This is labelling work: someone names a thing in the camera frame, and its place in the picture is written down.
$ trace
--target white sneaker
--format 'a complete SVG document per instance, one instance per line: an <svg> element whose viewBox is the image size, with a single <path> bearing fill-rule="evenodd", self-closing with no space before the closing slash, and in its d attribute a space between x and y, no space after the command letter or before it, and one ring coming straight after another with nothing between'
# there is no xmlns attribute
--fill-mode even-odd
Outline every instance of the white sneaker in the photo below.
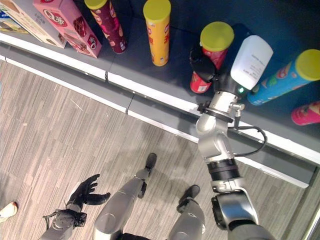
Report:
<svg viewBox="0 0 320 240"><path fill-rule="evenodd" d="M6 221L8 218L16 215L17 212L18 212L17 203L14 201L10 202L7 206L5 206L0 211L0 223Z"/></svg>

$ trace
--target yellow lid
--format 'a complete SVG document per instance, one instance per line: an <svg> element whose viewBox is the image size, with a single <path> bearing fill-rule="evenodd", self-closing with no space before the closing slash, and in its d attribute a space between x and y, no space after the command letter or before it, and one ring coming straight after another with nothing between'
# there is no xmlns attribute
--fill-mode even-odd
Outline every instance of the yellow lid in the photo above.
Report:
<svg viewBox="0 0 320 240"><path fill-rule="evenodd" d="M169 0L147 0L143 6L146 20L158 23L166 19L171 12Z"/></svg>
<svg viewBox="0 0 320 240"><path fill-rule="evenodd" d="M89 9L97 10L102 8L107 3L107 0L84 0L84 3Z"/></svg>
<svg viewBox="0 0 320 240"><path fill-rule="evenodd" d="M219 52L227 49L234 37L234 30L229 24L222 21L214 21L202 30L200 44L206 50Z"/></svg>
<svg viewBox="0 0 320 240"><path fill-rule="evenodd" d="M298 74L306 80L320 80L320 50L305 50L296 59L295 68Z"/></svg>

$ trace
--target blue chip canister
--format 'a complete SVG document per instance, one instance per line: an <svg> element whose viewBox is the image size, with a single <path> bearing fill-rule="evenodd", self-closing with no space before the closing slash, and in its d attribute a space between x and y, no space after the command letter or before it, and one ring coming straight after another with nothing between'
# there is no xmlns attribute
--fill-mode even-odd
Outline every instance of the blue chip canister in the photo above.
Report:
<svg viewBox="0 0 320 240"><path fill-rule="evenodd" d="M320 80L320 50L308 49L274 75L257 83L248 101L261 105L312 81Z"/></svg>

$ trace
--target snack box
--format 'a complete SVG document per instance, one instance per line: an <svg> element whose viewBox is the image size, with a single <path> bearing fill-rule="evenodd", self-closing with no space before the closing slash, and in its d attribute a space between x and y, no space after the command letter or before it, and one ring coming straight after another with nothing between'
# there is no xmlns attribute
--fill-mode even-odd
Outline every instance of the snack box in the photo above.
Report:
<svg viewBox="0 0 320 240"><path fill-rule="evenodd" d="M33 0L33 5L79 53L98 57L101 43L73 0Z"/></svg>
<svg viewBox="0 0 320 240"><path fill-rule="evenodd" d="M32 2L33 0L1 0L0 7L39 41L64 48L66 40L40 14Z"/></svg>
<svg viewBox="0 0 320 240"><path fill-rule="evenodd" d="M9 15L0 10L0 32L13 32L28 34L22 26L20 26L15 20L13 20Z"/></svg>

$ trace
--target cylindrical can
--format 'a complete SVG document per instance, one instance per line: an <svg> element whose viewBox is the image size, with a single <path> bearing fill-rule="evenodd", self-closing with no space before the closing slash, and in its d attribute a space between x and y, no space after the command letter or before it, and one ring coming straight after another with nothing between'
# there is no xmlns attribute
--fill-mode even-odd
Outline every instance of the cylindrical can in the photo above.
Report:
<svg viewBox="0 0 320 240"><path fill-rule="evenodd" d="M169 0L147 0L143 7L151 59L159 67L169 60L170 12Z"/></svg>
<svg viewBox="0 0 320 240"><path fill-rule="evenodd" d="M123 53L127 48L127 42L111 0L84 0L84 2L108 39L112 50L117 54Z"/></svg>
<svg viewBox="0 0 320 240"><path fill-rule="evenodd" d="M227 55L228 47L235 38L234 30L230 25L222 21L209 23L201 32L200 46L202 52L214 63L217 70L221 67ZM192 73L190 88L197 94L206 92L211 86L195 72Z"/></svg>
<svg viewBox="0 0 320 240"><path fill-rule="evenodd" d="M291 113L291 119L297 125L320 123L320 101L296 108Z"/></svg>
<svg viewBox="0 0 320 240"><path fill-rule="evenodd" d="M248 100L253 105L261 105L317 80L320 80L320 50L308 49L274 75L260 81L248 94Z"/></svg>

